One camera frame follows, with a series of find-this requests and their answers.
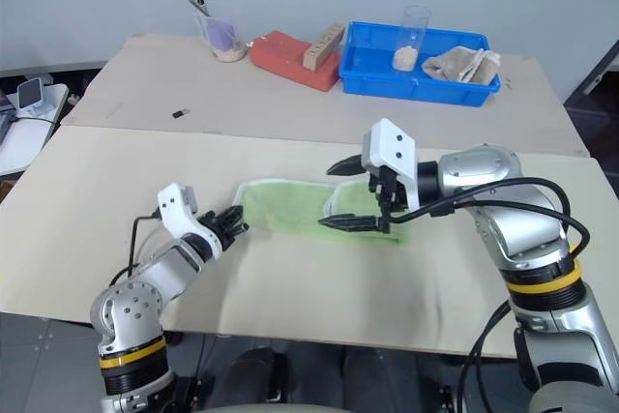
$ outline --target light wood board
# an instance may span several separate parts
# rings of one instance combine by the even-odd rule
[[[504,55],[498,94],[484,106],[426,103],[311,89],[255,67],[216,60],[199,39],[129,38],[63,125],[221,133],[357,143],[390,118],[420,147],[491,142],[519,152],[588,156],[534,58]],[[190,112],[180,118],[172,113]]]
[[[87,321],[95,296],[126,265],[133,218],[171,182],[194,186],[200,211],[261,177],[325,182],[359,145],[62,127],[0,205],[0,310]],[[435,160],[440,150],[422,150]],[[569,194],[592,231],[582,256],[619,340],[619,205],[592,159],[521,155],[527,175]],[[164,327],[261,337],[468,351],[507,296],[465,212],[410,224],[407,247],[321,241],[251,230],[168,307]],[[158,226],[140,226],[138,244]],[[160,229],[141,257],[166,240]],[[514,354],[511,316],[486,353]]]

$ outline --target robotic arm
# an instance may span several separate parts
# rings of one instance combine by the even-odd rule
[[[510,293],[518,323],[516,354],[525,384],[537,390],[570,380],[619,394],[617,352],[593,291],[570,253],[562,223],[540,213],[497,206],[518,202],[554,210],[535,186],[519,183],[522,173],[516,154],[483,145],[446,155],[439,162],[418,162],[415,141],[383,119],[366,134],[361,156],[336,163],[328,173],[366,171],[381,216],[336,215],[321,220],[322,224],[345,231],[388,233],[390,223],[415,218],[416,212],[436,216],[466,208]],[[515,182],[507,185],[503,180]],[[474,189],[488,183],[497,187]],[[567,197],[562,203],[569,208]],[[412,214],[392,216],[405,208]]]
[[[130,278],[106,289],[90,310],[93,327],[103,336],[99,363],[105,413],[173,408],[175,378],[167,365],[162,311],[248,229],[239,206],[196,218],[189,186],[171,184],[159,192],[158,201],[174,240]]]

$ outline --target green towel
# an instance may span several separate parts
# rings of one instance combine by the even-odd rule
[[[244,221],[251,227],[287,234],[376,244],[398,244],[407,239],[410,225],[393,224],[391,234],[343,232],[318,224],[341,213],[380,215],[367,181],[337,186],[285,179],[260,179],[239,187],[234,203],[243,205]]]

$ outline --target clear plastic cup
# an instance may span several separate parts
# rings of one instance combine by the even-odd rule
[[[404,9],[392,62],[396,70],[412,72],[415,68],[430,17],[430,10],[420,5],[409,5]]]
[[[215,57],[222,62],[236,62],[245,56],[247,46],[239,34],[235,15],[226,14],[226,8],[222,5],[225,4],[218,2],[213,7],[209,4],[210,16],[201,13],[195,16],[200,32]]]

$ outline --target red sponge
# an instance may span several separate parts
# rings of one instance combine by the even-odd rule
[[[310,46],[280,31],[253,40],[250,58],[255,66],[306,86],[328,91],[339,79],[340,56],[332,53],[313,72],[303,66],[303,53]]]

